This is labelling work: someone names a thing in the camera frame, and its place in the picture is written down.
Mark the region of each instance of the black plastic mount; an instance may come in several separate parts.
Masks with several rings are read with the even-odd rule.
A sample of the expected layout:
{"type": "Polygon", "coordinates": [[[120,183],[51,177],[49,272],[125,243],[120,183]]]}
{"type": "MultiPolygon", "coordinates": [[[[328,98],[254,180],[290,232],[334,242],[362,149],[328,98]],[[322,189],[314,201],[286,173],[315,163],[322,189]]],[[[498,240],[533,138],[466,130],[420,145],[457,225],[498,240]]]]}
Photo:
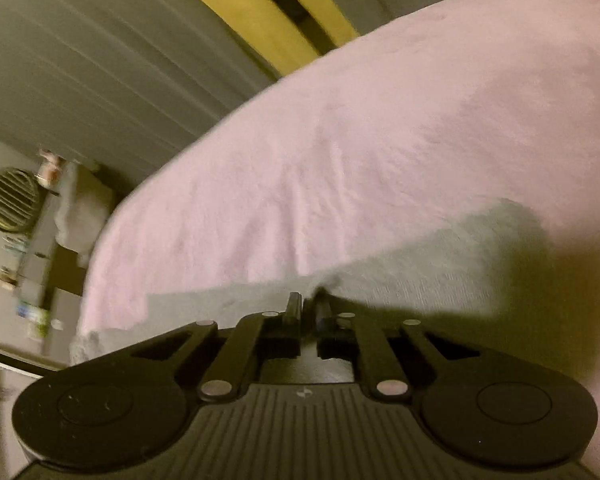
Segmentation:
{"type": "MultiPolygon", "coordinates": [[[[316,478],[310,464],[326,460],[324,454],[326,478],[340,478],[335,454],[346,446],[359,460],[367,457],[378,478],[411,478],[400,461],[413,463],[413,453],[447,468],[440,478],[460,478],[461,471],[474,478],[554,478],[565,471],[593,478],[574,463],[597,423],[594,401],[577,382],[460,344],[417,320],[381,328],[371,309],[333,312],[332,299],[321,292],[303,308],[293,293],[283,313],[252,314],[227,330],[199,321],[40,379],[13,409],[14,428],[34,462],[21,478],[139,478],[128,476],[138,468],[156,478],[209,478],[260,441],[270,449],[253,451],[264,454],[263,463],[278,461],[289,446],[290,460],[306,462],[294,478],[316,478]],[[307,335],[317,339],[322,359],[349,360],[355,382],[260,383],[262,365],[299,356],[307,335]],[[401,442],[390,457],[389,448],[378,447],[404,432],[413,442],[401,442]],[[327,449],[308,455],[317,442],[327,449]],[[163,471],[177,459],[175,449],[194,453],[187,443],[213,459],[201,455],[200,467],[183,466],[180,476],[163,471]]],[[[222,471],[212,477],[280,474],[264,467],[245,476],[238,465],[222,471]]],[[[352,478],[344,466],[342,478],[352,478]]]]}

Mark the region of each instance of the pink fleece blanket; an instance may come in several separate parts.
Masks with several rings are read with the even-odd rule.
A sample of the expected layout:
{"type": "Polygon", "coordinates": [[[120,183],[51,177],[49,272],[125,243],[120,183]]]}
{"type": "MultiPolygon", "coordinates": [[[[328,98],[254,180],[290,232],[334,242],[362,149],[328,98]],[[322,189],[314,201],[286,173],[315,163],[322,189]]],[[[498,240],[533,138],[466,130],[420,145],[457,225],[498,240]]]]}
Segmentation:
{"type": "MultiPolygon", "coordinates": [[[[600,0],[446,0],[263,92],[116,211],[80,331],[132,326],[149,293],[343,264],[500,197],[557,246],[600,246],[600,0]]],[[[600,406],[600,370],[587,386],[600,406]]]]}

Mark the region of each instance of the metal rivet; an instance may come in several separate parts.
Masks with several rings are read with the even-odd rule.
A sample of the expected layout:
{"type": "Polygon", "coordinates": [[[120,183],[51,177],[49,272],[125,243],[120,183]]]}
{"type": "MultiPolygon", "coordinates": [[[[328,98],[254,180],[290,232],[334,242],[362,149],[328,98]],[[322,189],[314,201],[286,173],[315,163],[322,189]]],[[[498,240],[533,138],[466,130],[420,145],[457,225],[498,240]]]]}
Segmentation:
{"type": "Polygon", "coordinates": [[[336,317],[336,325],[345,330],[351,330],[353,327],[352,320],[355,317],[356,315],[353,312],[341,312],[336,317]]]}
{"type": "Polygon", "coordinates": [[[395,379],[381,381],[376,384],[376,390],[388,397],[404,395],[408,389],[409,385],[407,383],[403,383],[402,381],[397,381],[395,379]]]}
{"type": "Polygon", "coordinates": [[[231,383],[221,380],[207,381],[200,386],[200,391],[209,397],[219,397],[231,393],[231,383]]]}

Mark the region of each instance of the round vent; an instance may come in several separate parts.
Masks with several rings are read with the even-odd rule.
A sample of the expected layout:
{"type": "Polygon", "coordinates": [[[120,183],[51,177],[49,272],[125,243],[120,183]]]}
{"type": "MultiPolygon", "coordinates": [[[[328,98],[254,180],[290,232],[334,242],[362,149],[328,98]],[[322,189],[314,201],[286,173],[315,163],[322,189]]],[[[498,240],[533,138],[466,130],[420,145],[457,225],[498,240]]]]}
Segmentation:
{"type": "Polygon", "coordinates": [[[17,168],[0,170],[0,231],[28,232],[41,206],[40,187],[32,173],[17,168]]]}

